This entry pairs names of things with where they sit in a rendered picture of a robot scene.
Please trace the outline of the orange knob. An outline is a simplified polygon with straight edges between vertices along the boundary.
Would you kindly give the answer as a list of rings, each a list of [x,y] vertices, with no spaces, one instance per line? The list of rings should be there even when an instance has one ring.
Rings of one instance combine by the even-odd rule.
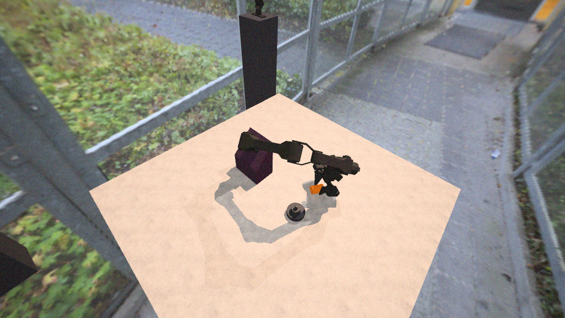
[[[323,184],[318,184],[318,185],[310,186],[311,194],[317,194],[317,193],[319,193],[322,187],[324,187]]]

